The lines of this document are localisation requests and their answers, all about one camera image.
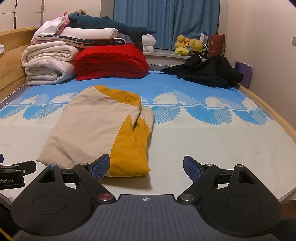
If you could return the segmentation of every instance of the blue curtain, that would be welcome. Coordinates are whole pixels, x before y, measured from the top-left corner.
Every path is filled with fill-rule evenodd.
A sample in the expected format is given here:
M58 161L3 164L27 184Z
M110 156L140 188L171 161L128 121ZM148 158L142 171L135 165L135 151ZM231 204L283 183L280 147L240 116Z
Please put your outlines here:
M114 20L157 31L155 48L174 49L178 35L216 33L220 0L115 0Z
M220 0L175 0L172 48L178 35L200 39L204 33L210 40L217 31L219 9Z
M155 31L155 48L171 49L175 0L115 0L114 20Z

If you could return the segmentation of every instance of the wooden bed frame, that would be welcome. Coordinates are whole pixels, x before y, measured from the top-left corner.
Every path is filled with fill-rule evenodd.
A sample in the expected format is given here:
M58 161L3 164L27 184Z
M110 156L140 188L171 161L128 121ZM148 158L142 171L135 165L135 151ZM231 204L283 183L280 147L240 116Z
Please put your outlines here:
M5 47L5 52L0 54L0 101L25 84L26 75L20 58L37 29L20 28L0 33L0 43ZM249 89L240 84L237 88L266 111L296 142L296 131L280 114Z

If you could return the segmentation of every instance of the folded white sheet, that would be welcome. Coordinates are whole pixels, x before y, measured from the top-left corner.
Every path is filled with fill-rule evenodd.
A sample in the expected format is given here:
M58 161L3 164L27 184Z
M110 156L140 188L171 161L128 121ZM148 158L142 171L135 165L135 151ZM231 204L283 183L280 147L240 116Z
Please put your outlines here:
M36 37L36 40L34 41L34 44L41 44L41 43L47 43L47 42L53 42L53 41L64 41L68 45L72 45L81 49L90 48L93 46L100 46L100 45L126 45L126 40L123 38L114 38L114 39L100 39L97 40L97 43L86 43L85 41L80 41L79 39L72 38L71 40L67 40L60 37Z
M31 60L25 68L26 85L54 85L75 76L73 61L65 62L53 57Z
M53 57L61 61L75 60L80 49L66 45L64 41L54 41L28 46L21 57L23 67L26 67L30 60L39 57Z
M59 34L77 39L114 39L124 38L124 34L118 32L115 28L102 28L102 29L83 29L83 28L64 28Z

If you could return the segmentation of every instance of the red fleece blanket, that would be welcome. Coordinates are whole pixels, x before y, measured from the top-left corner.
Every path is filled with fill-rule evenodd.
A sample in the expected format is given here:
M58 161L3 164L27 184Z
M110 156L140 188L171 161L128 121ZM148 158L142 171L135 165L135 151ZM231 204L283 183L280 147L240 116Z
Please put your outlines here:
M148 72L143 53L133 44L84 49L74 62L76 80L102 77L141 78Z

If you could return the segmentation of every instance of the beige and yellow garment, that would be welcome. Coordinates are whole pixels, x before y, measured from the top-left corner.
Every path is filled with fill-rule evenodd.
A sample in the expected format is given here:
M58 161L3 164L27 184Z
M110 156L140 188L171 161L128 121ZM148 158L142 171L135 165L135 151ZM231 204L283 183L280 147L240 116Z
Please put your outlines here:
M37 161L60 168L110 156L106 176L145 176L153 111L136 93L96 85L75 96L51 131Z

